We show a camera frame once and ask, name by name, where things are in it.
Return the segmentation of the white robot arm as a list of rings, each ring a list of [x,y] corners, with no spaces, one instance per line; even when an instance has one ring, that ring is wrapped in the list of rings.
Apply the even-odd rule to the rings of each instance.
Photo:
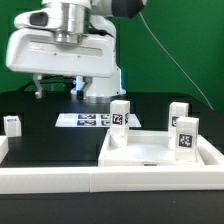
[[[74,77],[78,100],[105,103],[122,96],[116,64],[114,18],[133,18],[147,0],[42,0],[42,8],[18,15],[10,36],[6,66],[33,75],[37,97],[43,74]]]

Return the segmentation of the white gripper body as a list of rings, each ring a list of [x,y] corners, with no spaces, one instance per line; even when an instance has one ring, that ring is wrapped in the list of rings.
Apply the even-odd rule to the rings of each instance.
[[[15,72],[107,78],[116,68],[115,40],[87,35],[80,45],[62,44],[49,31],[21,29],[9,38],[6,66]]]

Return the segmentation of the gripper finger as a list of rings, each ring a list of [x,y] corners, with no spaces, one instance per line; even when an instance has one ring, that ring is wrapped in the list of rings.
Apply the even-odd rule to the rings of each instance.
[[[41,74],[34,74],[33,75],[33,83],[36,86],[35,96],[36,96],[37,99],[41,99],[43,97],[43,88],[42,88],[42,85],[40,83],[41,80],[42,80],[42,75]]]
[[[86,99],[86,92],[92,83],[91,77],[78,76],[76,79],[76,95],[78,100]]]

